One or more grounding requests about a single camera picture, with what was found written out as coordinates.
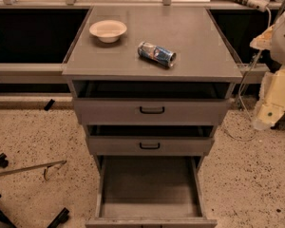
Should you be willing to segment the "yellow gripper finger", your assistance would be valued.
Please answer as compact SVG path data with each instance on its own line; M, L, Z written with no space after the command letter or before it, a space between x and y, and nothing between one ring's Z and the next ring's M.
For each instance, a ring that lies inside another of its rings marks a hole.
M285 66L276 73L266 72L261 82L252 126L265 130L274 126L285 114Z

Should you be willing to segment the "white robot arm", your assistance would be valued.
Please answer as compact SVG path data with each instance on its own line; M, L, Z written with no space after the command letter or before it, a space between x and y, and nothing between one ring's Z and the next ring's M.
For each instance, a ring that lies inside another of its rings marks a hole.
M281 64L281 68L271 77L264 98L257 103L254 129L265 130L274 126L285 113L285 11L276 22L255 37L251 48L267 49L270 57Z

